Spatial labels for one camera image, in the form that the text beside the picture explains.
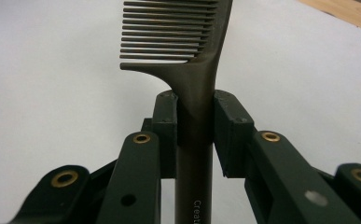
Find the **white background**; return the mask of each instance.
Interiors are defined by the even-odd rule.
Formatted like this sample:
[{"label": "white background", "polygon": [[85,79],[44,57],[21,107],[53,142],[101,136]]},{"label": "white background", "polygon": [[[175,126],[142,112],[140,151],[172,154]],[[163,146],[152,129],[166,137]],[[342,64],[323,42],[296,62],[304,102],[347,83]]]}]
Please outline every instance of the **white background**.
[{"label": "white background", "polygon": [[[168,90],[119,70],[122,8],[0,0],[0,223],[50,170],[114,160]],[[294,0],[236,0],[216,86],[312,166],[334,174],[361,163],[361,29]],[[212,223],[256,222],[243,180],[223,178],[216,159],[214,171]],[[164,224],[174,220],[173,188],[163,181]]]}]

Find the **white surface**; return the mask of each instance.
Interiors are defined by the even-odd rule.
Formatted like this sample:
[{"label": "white surface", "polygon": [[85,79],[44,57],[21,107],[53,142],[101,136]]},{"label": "white surface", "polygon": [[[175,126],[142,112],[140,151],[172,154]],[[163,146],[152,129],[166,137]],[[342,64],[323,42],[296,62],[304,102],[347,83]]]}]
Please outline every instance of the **white surface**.
[{"label": "white surface", "polygon": [[[50,170],[115,159],[168,89],[119,70],[121,13],[118,0],[0,1],[0,223]],[[236,0],[216,86],[311,165],[361,163],[361,29],[294,0]],[[173,181],[163,186],[173,223]],[[243,181],[215,161],[212,223],[253,222]]]}]

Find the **dark comb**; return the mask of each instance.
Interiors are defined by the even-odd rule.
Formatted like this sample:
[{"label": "dark comb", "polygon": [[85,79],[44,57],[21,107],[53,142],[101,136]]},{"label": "dark comb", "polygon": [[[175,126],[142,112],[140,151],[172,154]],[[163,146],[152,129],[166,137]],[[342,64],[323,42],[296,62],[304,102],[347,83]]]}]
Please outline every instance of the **dark comb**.
[{"label": "dark comb", "polygon": [[176,224],[210,223],[215,73],[231,4],[232,0],[124,3],[120,58],[136,60],[120,68],[159,77],[178,96]]}]

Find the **comb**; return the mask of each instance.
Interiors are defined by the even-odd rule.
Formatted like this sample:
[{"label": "comb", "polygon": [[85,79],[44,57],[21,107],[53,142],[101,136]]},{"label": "comb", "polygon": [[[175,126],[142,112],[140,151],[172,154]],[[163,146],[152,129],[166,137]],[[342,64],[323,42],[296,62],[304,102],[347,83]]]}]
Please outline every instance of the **comb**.
[{"label": "comb", "polygon": [[178,96],[177,224],[211,221],[213,96],[231,5],[232,0],[124,2],[120,58],[127,62],[120,68],[158,77]]}]

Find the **comb teeth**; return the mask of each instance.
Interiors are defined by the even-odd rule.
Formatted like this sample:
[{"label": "comb teeth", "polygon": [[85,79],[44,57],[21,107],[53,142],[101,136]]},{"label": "comb teeth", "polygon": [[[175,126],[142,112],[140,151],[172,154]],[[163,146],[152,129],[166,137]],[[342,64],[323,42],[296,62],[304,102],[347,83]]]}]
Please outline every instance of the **comb teeth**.
[{"label": "comb teeth", "polygon": [[218,0],[124,2],[122,59],[190,61],[202,53]]}]

